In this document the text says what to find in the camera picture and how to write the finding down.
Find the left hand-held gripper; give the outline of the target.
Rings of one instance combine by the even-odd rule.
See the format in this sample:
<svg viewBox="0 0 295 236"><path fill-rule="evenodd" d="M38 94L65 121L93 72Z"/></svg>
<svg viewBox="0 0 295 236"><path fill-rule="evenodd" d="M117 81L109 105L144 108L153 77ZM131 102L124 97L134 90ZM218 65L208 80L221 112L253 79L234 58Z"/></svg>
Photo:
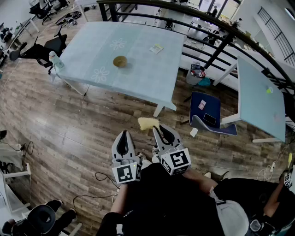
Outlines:
<svg viewBox="0 0 295 236"><path fill-rule="evenodd" d="M140 181L142 162L136 156L135 145L129 131L123 130L112 145L112 157L114 167L113 175L117 184Z"/></svg>

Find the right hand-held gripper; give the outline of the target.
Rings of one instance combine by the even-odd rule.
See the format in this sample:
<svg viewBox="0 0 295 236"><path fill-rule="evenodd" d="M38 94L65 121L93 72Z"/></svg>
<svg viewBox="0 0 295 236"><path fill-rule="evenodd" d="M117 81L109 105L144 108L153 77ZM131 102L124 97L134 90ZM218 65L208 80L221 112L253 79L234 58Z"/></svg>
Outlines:
<svg viewBox="0 0 295 236"><path fill-rule="evenodd" d="M153 127L158 156L163 168L170 176L182 174L191 166L189 151L181 143L180 135L171 127L160 124Z"/></svg>

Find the yellow sponge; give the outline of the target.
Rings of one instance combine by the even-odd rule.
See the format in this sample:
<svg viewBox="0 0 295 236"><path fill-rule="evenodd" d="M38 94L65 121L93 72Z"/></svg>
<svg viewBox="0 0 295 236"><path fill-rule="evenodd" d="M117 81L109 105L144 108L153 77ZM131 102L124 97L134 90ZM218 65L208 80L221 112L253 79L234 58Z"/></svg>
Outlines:
<svg viewBox="0 0 295 236"><path fill-rule="evenodd" d="M153 127L156 127L159 129L159 120L155 118L140 117L138 118L138 123L140 126L140 130L153 129Z"/></svg>

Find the brown bowl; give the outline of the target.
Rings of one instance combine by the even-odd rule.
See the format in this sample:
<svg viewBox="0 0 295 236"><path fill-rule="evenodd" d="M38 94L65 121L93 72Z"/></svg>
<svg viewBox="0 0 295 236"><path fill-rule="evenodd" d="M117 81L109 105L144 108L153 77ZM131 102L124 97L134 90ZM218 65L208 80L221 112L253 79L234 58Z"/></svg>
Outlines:
<svg viewBox="0 0 295 236"><path fill-rule="evenodd" d="M123 68L127 65L128 60L125 56L117 56L113 60L113 65L118 68Z"/></svg>

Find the person's left forearm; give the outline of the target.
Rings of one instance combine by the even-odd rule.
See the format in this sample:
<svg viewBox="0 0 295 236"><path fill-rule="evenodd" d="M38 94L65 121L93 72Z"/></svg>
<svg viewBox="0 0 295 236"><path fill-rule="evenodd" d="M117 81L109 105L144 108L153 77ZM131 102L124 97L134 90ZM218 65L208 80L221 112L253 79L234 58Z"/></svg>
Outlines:
<svg viewBox="0 0 295 236"><path fill-rule="evenodd" d="M129 188L129 186L127 184L121 185L121 187L119 188L119 192L116 197L116 200L115 200L113 206L111 207L110 212L115 212L115 213L119 213L119 214L124 213L124 207L125 207L125 203L126 203L126 199L127 199L127 195L128 195L128 188Z"/></svg>

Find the person's grey shoulder bag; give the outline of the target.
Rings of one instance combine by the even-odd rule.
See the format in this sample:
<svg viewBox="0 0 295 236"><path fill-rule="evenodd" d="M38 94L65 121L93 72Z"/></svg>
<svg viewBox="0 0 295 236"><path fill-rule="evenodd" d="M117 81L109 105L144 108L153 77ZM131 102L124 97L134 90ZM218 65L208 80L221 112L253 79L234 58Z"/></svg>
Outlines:
<svg viewBox="0 0 295 236"><path fill-rule="evenodd" d="M225 236L245 236L249 221L244 209L239 203L231 200L220 200L210 189L210 197L215 200L219 221Z"/></svg>

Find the person's left shoe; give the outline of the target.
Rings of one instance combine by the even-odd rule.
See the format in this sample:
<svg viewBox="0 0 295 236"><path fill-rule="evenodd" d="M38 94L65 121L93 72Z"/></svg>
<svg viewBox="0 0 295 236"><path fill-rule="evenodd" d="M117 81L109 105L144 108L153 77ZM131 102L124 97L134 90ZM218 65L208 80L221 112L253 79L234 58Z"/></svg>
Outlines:
<svg viewBox="0 0 295 236"><path fill-rule="evenodd" d="M144 153L138 152L137 156L140 158L142 170L152 164L152 162L146 158L146 155Z"/></svg>

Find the black phone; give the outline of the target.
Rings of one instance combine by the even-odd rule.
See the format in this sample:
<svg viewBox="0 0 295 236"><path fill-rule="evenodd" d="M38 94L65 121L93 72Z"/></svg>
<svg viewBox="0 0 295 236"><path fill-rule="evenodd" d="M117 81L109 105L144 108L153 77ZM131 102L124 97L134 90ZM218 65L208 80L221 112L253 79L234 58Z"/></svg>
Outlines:
<svg viewBox="0 0 295 236"><path fill-rule="evenodd" d="M211 125L215 125L216 124L216 118L212 117L211 115L205 113L204 114L204 121L206 121L207 123L210 123Z"/></svg>

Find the grey trash bin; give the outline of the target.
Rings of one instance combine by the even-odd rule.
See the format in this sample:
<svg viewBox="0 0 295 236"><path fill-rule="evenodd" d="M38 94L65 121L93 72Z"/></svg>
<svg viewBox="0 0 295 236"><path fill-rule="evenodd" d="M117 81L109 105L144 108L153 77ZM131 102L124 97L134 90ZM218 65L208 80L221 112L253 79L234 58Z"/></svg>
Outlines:
<svg viewBox="0 0 295 236"><path fill-rule="evenodd" d="M190 85L197 85L206 76L205 69L199 62L191 64L186 75L186 82Z"/></svg>

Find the white and yellow packet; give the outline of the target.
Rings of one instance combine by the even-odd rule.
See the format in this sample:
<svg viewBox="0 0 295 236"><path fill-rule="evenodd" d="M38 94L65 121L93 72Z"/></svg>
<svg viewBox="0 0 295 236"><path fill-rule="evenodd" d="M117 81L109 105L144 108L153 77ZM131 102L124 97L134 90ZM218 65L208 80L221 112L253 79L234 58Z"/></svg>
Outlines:
<svg viewBox="0 0 295 236"><path fill-rule="evenodd" d="M155 54L158 54L159 52L161 52L164 48L158 44L155 44L153 45L152 47L150 47L150 51L155 53Z"/></svg>

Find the small light blue table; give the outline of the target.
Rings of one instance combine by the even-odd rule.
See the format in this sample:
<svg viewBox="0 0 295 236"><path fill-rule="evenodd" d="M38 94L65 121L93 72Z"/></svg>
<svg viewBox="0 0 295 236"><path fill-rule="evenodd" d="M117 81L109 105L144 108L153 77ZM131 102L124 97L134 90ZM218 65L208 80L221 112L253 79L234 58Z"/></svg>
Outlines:
<svg viewBox="0 0 295 236"><path fill-rule="evenodd" d="M221 124L235 121L247 122L272 136L268 139L253 139L259 142L285 142L286 120L283 93L264 74L249 62L238 57L224 74L214 81L217 85L234 69L238 74L238 112L221 119ZM273 93L266 91L273 88Z"/></svg>

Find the black metal railing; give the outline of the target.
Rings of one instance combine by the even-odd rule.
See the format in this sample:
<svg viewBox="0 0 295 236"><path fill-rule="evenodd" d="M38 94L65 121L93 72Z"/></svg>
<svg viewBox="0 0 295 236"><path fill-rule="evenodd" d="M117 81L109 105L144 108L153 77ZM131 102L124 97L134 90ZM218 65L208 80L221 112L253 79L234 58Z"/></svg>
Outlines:
<svg viewBox="0 0 295 236"><path fill-rule="evenodd" d="M210 66L213 66L221 71L225 71L224 68L214 64L215 60L218 60L224 64L230 65L228 62L226 62L225 60L219 58L219 54L223 53L226 54L228 56L230 56L233 59L237 59L236 56L232 55L231 53L228 53L225 51L225 47L227 45L231 46L232 48L238 50L239 52L241 52L242 54L244 54L246 57L248 57L249 59L251 59L253 62L255 62L257 65L259 65L263 71L262 73L264 75L266 75L267 78L269 78L276 86L278 86L279 89L284 89L286 91L286 93L289 94L289 96L293 97L293 99L295 99L295 83L291 81L291 79L289 78L289 76L287 75L287 73L283 70L283 68L271 57L269 56L263 49L261 49L259 46L257 46L257 44L255 44L252 40L248 39L244 34L242 34L241 32L239 32L238 30L234 29L233 27L221 22L218 19L215 19L205 13L199 13L197 10L192 10L188 7L185 6L180 6L180 5L175 5L172 3L168 3L165 1L160 1L160 0L97 0L96 1L97 4L100 7L100 12L102 15L102 19L103 21L109 21L112 20L113 22L118 22L118 17L119 16L138 16L138 17L145 17L145 18L153 18L153 19L159 19L159 20L164 20L164 21L171 21L172 23L176 23L185 27L189 27L189 28L193 28L197 31L206 33L207 35L218 39L221 41L221 45L220 46L214 46L208 42L193 38L193 37L189 37L189 39L192 39L194 41L200 42L202 44L205 44L211 48L213 48L215 50L215 52L213 54L209 54L207 52L205 52L204 50L200 50L200 49L195 49L191 46L187 46L187 48L195 50L200 52L201 54L207 55L209 56L209 60L203 60L201 58L195 57L191 54L187 54L187 53L183 53L183 55L194 58L194 59L198 59L201 62L205 63L205 68L207 69ZM165 18L165 17L160 17L160 16L154 16L154 15L148 15L148 14L142 14L142 13L131 13L131 12L118 12L115 9L115 5L116 4L129 4L129 5L145 5L145 6L154 6L154 7L160 7L160 8L164 8L167 10L172 10L172 11L176 11L178 13L184 13L193 17L198 17L201 20L205 20L209 23L212 23L215 26L218 26L220 28L223 28L225 31L227 31L229 34L225 37L222 38L218 35L215 35L213 33L207 32L203 29L200 29L198 27L192 26L190 24L184 23L182 21L178 21L178 20L174 20L174 19L170 19L170 18ZM263 58L265 58L274 68L275 70L278 71L278 73L283 77L282 79L275 76L269 69L267 69L260 61L258 61L257 59L255 59L253 56L251 56L249 53L245 52L244 50L238 48L237 46L235 46L231 41L231 39L233 39L233 37L237 37L240 40L242 40L244 43L248 44L249 46L251 46L254 50L256 50L256 52L258 52Z"/></svg>

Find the light blue floral tablecloth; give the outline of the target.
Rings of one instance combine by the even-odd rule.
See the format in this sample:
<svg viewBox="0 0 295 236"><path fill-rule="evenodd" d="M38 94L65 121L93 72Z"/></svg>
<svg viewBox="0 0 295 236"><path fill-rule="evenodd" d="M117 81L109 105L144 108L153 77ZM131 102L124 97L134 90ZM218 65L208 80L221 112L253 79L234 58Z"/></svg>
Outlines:
<svg viewBox="0 0 295 236"><path fill-rule="evenodd" d="M64 68L52 70L51 78L108 89L163 107L172 103L177 72L183 50L182 34L142 24L87 22L60 56ZM155 54L149 49L158 44L164 49ZM123 68L113 65L125 56Z"/></svg>

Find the clear plastic water bottle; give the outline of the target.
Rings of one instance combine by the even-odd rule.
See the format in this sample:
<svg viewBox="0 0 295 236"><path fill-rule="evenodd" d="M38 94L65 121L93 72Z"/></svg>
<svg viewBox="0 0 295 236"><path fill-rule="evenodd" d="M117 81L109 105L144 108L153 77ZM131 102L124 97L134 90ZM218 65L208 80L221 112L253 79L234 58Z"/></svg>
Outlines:
<svg viewBox="0 0 295 236"><path fill-rule="evenodd" d="M53 67L55 69L63 69L64 68L64 63L61 61L61 59L58 57L58 55L54 52L51 51L49 53L49 61L53 64Z"/></svg>

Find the black round case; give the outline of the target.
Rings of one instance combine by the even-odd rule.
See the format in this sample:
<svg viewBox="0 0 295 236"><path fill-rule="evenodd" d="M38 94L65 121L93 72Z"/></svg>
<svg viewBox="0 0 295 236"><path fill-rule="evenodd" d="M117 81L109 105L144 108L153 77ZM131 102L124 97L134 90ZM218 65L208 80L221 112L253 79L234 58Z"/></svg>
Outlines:
<svg viewBox="0 0 295 236"><path fill-rule="evenodd" d="M60 19L58 19L55 22L55 24L56 25L61 25L61 24L65 24L65 23L71 23L72 21L75 21L78 18L80 18L80 16L81 16L80 11L70 12L70 13L67 13L64 16L62 16Z"/></svg>

